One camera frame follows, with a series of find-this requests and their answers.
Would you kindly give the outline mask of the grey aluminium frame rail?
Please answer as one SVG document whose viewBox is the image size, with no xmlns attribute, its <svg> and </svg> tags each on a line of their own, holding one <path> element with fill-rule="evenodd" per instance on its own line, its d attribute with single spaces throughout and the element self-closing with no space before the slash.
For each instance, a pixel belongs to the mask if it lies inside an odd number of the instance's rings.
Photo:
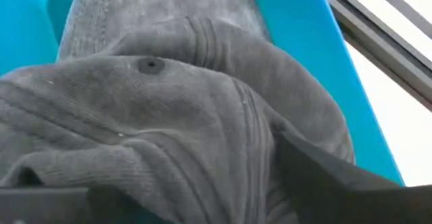
<svg viewBox="0 0 432 224">
<path fill-rule="evenodd" d="M 386 0 L 396 8 L 405 18 L 413 23 L 421 32 L 432 39 L 432 24 L 428 22 L 418 11 L 410 6 L 405 0 Z"/>
<path fill-rule="evenodd" d="M 328 0 L 344 38 L 432 112 L 432 66 L 357 0 Z"/>
</svg>

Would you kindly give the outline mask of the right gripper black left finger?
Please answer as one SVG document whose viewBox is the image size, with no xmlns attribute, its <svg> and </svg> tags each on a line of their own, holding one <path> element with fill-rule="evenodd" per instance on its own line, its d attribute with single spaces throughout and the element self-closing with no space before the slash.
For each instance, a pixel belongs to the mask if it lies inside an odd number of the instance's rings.
<svg viewBox="0 0 432 224">
<path fill-rule="evenodd" d="M 0 188 L 0 224 L 173 224 L 111 186 Z"/>
</svg>

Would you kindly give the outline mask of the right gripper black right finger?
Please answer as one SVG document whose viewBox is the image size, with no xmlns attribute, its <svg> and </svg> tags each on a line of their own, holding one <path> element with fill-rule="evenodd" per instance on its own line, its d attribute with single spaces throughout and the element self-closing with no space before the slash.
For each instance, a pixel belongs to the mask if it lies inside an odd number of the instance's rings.
<svg viewBox="0 0 432 224">
<path fill-rule="evenodd" d="M 432 224 L 432 185 L 402 187 L 287 131 L 273 136 L 300 224 Z"/>
</svg>

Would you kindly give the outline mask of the teal plastic bin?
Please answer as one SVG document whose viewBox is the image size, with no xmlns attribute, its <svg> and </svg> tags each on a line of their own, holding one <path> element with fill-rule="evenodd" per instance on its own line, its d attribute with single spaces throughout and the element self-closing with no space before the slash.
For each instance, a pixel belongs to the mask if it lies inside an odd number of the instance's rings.
<svg viewBox="0 0 432 224">
<path fill-rule="evenodd" d="M 73 0 L 0 0 L 0 75 L 56 60 Z M 402 177 L 327 0 L 256 0 L 273 42 L 299 60 L 342 108 L 359 166 Z"/>
</svg>

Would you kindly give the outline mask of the dark grey corduroy cap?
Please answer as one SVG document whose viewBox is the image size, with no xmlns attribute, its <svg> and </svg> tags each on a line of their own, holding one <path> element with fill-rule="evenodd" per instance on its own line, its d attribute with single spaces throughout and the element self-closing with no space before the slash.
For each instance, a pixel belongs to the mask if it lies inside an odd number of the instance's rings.
<svg viewBox="0 0 432 224">
<path fill-rule="evenodd" d="M 98 56 L 0 77 L 0 186 L 115 186 L 183 224 L 298 224 L 272 166 L 281 117 L 230 76 Z"/>
<path fill-rule="evenodd" d="M 247 83 L 309 142 L 355 161 L 337 103 L 271 42 L 255 0 L 73 0 L 57 60 L 95 55 L 120 43 L 130 55 L 190 63 Z"/>
</svg>

